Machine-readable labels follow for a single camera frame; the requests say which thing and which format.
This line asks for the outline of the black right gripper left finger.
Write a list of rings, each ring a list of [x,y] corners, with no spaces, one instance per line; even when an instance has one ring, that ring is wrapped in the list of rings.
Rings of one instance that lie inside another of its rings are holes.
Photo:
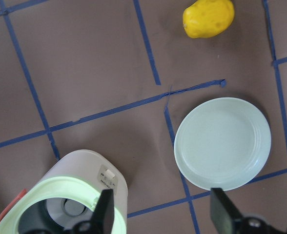
[[[101,192],[96,208],[90,219],[90,233],[111,234],[114,218],[114,192],[113,189],[106,189]]]

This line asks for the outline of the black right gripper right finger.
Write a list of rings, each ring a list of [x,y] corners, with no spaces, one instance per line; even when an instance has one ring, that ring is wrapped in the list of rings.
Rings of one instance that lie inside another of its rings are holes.
[[[211,188],[210,218],[217,233],[236,234],[243,215],[221,188]]]

